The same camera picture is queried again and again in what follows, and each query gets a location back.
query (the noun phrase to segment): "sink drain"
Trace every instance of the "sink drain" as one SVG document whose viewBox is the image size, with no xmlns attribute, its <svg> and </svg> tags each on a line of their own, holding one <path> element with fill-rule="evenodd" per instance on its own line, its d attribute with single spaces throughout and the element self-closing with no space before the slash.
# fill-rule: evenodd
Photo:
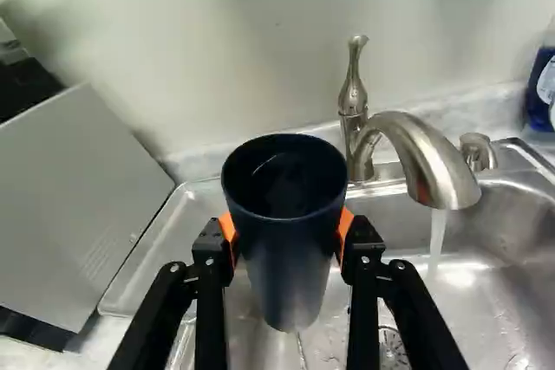
<svg viewBox="0 0 555 370">
<path fill-rule="evenodd" d="M 378 328 L 380 335 L 380 358 L 382 370 L 410 370 L 405 346 L 402 344 L 399 331 L 395 328 L 381 325 Z"/>
</svg>

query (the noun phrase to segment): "blue bottle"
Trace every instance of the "blue bottle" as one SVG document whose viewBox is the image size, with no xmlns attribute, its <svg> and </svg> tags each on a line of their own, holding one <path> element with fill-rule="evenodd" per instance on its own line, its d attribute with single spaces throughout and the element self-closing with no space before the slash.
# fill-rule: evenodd
<svg viewBox="0 0 555 370">
<path fill-rule="evenodd" d="M 544 42 L 536 55 L 526 88 L 526 114 L 532 129 L 539 132 L 553 132 L 549 113 L 554 98 L 555 19 L 549 25 Z"/>
</svg>

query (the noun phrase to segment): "faucet spout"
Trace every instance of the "faucet spout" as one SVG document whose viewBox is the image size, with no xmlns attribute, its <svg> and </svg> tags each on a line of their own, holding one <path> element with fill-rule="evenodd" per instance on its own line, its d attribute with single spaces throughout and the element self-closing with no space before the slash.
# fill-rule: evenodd
<svg viewBox="0 0 555 370">
<path fill-rule="evenodd" d="M 404 112 L 374 114 L 360 131 L 345 138 L 351 180 L 374 176 L 372 153 L 382 135 L 399 155 L 412 199 L 449 210 L 478 202 L 480 187 L 459 151 L 436 129 Z"/>
</svg>

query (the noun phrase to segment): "brushed nickel faucet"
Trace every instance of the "brushed nickel faucet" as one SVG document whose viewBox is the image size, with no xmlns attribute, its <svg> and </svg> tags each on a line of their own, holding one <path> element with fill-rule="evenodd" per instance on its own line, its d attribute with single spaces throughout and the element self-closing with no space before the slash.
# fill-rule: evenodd
<svg viewBox="0 0 555 370">
<path fill-rule="evenodd" d="M 358 72 L 367 41 L 364 35 L 349 40 L 349 69 L 338 99 L 349 180 L 372 180 L 372 153 L 384 135 L 399 155 L 412 199 L 449 210 L 476 204 L 481 196 L 476 178 L 459 150 L 439 131 L 404 112 L 380 112 L 368 118 L 368 95 Z"/>
</svg>

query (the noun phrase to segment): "running water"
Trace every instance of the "running water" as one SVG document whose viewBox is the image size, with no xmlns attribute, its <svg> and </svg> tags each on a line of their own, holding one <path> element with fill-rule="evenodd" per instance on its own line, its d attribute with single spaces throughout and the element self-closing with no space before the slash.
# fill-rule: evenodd
<svg viewBox="0 0 555 370">
<path fill-rule="evenodd" d="M 435 279 L 437 274 L 446 224 L 447 210 L 432 209 L 432 238 L 430 239 L 430 258 L 428 259 L 428 272 L 426 274 L 426 279 L 430 282 Z"/>
</svg>

